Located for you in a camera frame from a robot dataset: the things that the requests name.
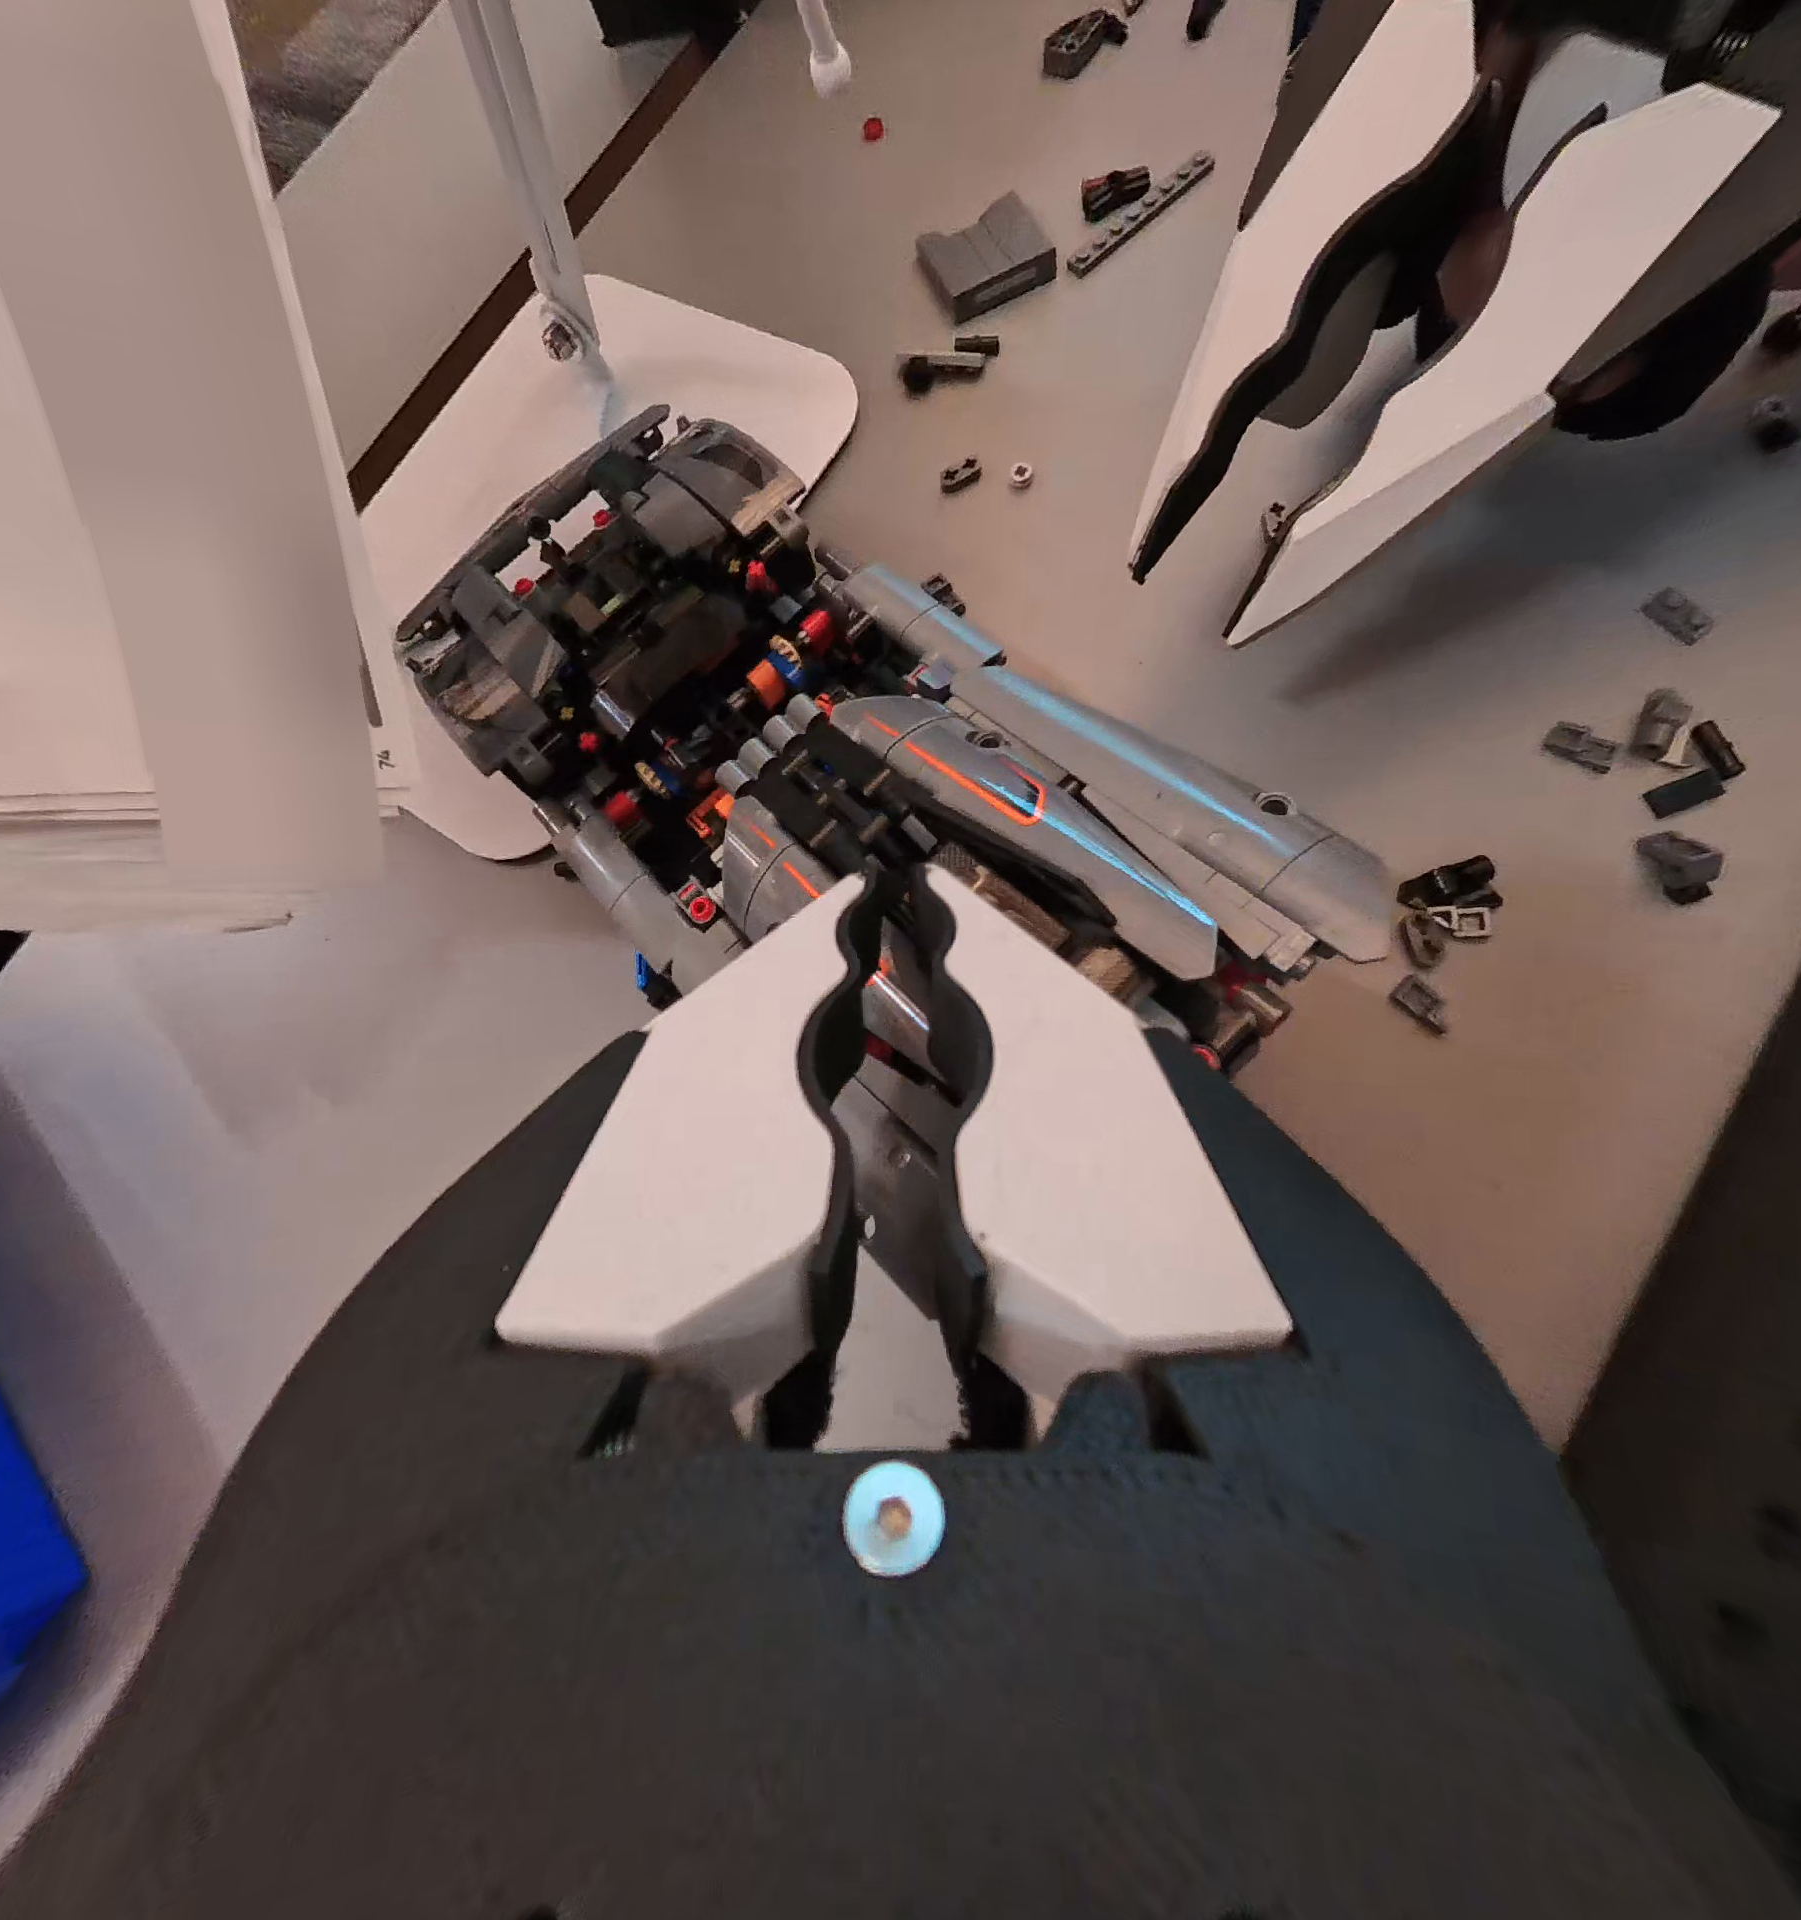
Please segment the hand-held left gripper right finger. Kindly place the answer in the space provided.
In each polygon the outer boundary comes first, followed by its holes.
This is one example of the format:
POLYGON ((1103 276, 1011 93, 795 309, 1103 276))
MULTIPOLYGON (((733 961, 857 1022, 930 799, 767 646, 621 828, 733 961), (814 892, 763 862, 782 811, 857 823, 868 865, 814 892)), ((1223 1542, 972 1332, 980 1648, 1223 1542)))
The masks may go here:
POLYGON ((1146 1029, 949 872, 909 876, 935 1152, 934 1309, 966 1437, 1021 1448, 1092 1376, 1274 1353, 1296 1325, 1146 1029))

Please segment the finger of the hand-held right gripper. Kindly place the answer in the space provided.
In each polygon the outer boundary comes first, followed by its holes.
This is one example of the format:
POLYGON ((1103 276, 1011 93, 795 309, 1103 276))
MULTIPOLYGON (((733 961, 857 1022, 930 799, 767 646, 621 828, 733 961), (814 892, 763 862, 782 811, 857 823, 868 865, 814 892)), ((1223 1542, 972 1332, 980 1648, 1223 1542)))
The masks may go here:
POLYGON ((1491 297, 1393 393, 1354 464, 1296 511, 1229 644, 1309 607, 1547 428, 1566 366, 1780 116, 1694 83, 1559 145, 1516 206, 1491 297))
POLYGON ((1127 572, 1144 583, 1255 425, 1301 432, 1407 317, 1483 165, 1497 86, 1469 2, 1322 4, 1158 445, 1127 572))

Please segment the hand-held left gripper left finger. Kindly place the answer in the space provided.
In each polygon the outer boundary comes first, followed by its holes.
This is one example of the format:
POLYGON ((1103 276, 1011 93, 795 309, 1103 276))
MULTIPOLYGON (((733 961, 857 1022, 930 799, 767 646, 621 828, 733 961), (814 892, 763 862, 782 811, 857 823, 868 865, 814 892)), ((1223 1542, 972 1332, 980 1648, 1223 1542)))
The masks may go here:
POLYGON ((877 878, 836 883, 654 1016, 496 1317, 514 1347, 617 1356, 753 1400, 814 1448, 857 1300, 840 1094, 864 1061, 877 878))

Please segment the scattered loose lego pieces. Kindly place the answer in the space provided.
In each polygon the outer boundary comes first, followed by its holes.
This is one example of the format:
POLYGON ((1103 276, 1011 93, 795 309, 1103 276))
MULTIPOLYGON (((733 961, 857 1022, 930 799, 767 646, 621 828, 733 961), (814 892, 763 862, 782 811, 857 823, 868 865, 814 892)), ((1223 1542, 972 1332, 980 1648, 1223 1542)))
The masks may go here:
POLYGON ((877 4, 840 157, 946 495, 1138 490, 1230 229, 1234 28, 1183 4, 877 4))

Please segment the dark grey lego slope brick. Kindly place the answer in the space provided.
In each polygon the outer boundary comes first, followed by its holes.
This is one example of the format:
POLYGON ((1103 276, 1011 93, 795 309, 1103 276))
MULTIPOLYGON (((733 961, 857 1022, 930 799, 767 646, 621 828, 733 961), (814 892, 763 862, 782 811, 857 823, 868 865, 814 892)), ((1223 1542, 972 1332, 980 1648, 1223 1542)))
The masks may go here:
POLYGON ((1663 899, 1677 906, 1706 899, 1725 865, 1721 850, 1671 828, 1639 838, 1635 853, 1663 899))

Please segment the white booklet stand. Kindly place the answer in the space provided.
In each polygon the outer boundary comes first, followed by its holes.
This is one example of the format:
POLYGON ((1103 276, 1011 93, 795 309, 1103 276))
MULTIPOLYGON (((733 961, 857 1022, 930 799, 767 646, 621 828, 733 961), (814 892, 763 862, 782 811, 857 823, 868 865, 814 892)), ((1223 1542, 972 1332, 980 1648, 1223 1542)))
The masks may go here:
POLYGON ((507 184, 502 235, 528 252, 531 292, 481 349, 416 445, 360 511, 390 613, 408 613, 529 484, 639 411, 742 428, 816 482, 859 416, 854 378, 816 349, 585 276, 512 4, 451 4, 481 104, 481 157, 507 184))

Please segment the black grey lego car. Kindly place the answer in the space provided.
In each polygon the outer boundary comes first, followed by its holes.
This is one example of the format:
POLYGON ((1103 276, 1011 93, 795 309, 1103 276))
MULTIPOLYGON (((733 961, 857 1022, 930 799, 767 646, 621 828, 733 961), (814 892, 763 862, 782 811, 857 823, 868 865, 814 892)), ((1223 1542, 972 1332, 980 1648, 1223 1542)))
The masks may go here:
POLYGON ((1393 950, 1376 854, 1014 671, 946 590, 833 555, 770 607, 707 739, 531 807, 682 995, 836 880, 911 860, 1220 1068, 1322 961, 1393 950))

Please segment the black lego body section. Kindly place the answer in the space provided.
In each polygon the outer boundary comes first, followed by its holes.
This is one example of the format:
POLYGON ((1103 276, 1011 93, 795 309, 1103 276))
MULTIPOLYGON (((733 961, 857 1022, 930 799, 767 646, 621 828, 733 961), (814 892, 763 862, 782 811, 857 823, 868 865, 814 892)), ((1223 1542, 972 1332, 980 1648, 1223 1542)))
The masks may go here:
POLYGON ((718 418, 655 403, 516 495, 404 616, 395 656, 486 777, 536 804, 707 739, 816 583, 805 481, 718 418))

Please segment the open instruction booklet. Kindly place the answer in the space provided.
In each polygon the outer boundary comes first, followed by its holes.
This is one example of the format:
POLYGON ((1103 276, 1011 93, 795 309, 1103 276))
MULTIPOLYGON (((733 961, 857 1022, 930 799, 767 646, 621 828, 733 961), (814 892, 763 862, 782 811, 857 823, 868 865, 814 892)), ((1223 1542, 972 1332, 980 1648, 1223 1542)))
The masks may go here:
POLYGON ((375 878, 389 678, 227 12, 0 4, 0 929, 375 878))

